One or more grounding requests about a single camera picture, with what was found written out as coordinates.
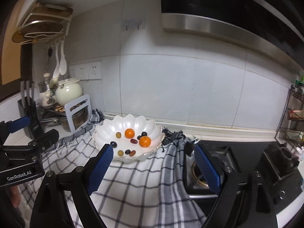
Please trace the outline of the person's hand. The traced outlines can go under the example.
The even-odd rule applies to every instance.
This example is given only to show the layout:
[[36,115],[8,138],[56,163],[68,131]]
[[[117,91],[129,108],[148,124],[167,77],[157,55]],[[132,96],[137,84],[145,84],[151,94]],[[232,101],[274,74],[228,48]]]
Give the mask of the person's hand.
[[20,192],[18,189],[18,186],[13,186],[10,188],[11,191],[11,202],[12,205],[17,208],[19,207],[20,203],[21,203],[21,196],[20,196]]

